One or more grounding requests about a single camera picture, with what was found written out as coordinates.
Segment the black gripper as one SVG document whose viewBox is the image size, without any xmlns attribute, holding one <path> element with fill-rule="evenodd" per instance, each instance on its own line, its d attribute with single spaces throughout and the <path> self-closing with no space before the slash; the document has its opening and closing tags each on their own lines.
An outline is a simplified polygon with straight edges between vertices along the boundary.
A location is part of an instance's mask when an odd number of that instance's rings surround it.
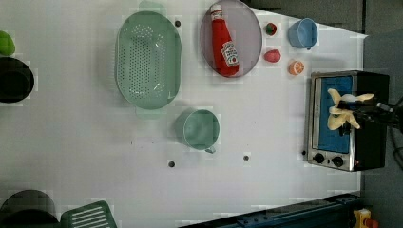
<svg viewBox="0 0 403 228">
<path fill-rule="evenodd" d="M 403 107 L 398 105 L 388 105 L 377 103 L 374 105 L 372 102 L 345 102 L 339 103 L 340 109 L 352 110 L 353 112 L 365 112 L 368 118 L 376 123 L 385 124 L 389 127 L 401 130 L 403 128 Z M 364 117 L 355 118 L 359 125 L 359 130 L 364 128 L 366 119 Z M 348 136 L 356 127 L 352 126 L 349 120 L 338 129 L 340 137 Z"/>
</svg>

